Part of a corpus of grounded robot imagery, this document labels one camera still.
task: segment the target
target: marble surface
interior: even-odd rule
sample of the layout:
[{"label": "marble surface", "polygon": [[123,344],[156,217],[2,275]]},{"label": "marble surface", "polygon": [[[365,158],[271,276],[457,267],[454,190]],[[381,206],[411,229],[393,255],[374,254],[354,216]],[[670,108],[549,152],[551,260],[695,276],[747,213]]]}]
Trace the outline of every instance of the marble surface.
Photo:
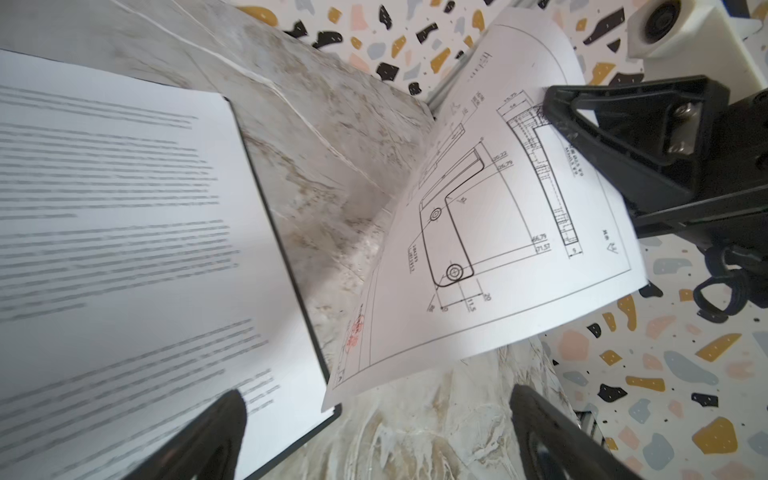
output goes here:
[{"label": "marble surface", "polygon": [[[217,0],[7,0],[0,48],[226,96],[333,361],[431,126],[423,104]],[[573,417],[532,338],[360,395],[267,478],[524,478],[515,383]]]}]

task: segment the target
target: camera lens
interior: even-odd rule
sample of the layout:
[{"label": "camera lens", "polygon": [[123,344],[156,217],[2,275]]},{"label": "camera lens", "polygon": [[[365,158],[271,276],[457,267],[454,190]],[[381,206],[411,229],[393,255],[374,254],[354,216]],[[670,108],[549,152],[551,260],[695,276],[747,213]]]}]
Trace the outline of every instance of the camera lens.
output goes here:
[{"label": "camera lens", "polygon": [[680,16],[680,0],[668,0],[656,7],[645,22],[645,40],[656,43],[674,27]]}]

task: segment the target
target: paper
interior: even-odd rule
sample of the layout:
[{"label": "paper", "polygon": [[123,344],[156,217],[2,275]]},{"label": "paper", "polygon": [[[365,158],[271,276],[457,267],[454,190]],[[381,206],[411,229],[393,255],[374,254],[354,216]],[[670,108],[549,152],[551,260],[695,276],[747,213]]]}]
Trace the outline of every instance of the paper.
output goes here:
[{"label": "paper", "polygon": [[121,478],[220,394],[245,478],[332,412],[218,94],[0,51],[0,477]]},{"label": "paper", "polygon": [[517,342],[646,283],[621,195],[541,113],[583,84],[568,39],[508,8],[442,106],[359,309],[325,406]]}]

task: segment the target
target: marble table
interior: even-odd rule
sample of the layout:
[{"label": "marble table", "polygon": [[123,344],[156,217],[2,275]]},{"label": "marble table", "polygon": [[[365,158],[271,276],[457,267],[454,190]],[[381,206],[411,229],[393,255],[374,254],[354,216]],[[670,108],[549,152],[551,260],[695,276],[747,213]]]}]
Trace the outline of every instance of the marble table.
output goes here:
[{"label": "marble table", "polygon": [[[423,104],[216,0],[6,0],[0,48],[226,96],[333,362],[432,124]],[[524,478],[516,383],[574,417],[531,338],[360,395],[267,478]]]}]

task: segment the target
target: white robot part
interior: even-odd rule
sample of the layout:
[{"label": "white robot part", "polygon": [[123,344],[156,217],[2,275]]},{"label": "white robot part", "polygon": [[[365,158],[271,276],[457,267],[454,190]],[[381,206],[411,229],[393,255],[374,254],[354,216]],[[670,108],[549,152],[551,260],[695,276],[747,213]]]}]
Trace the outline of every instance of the white robot part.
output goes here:
[{"label": "white robot part", "polygon": [[721,0],[650,0],[627,20],[627,55],[645,79],[702,74],[730,89],[730,103],[768,88],[743,38],[762,24],[731,18]]}]

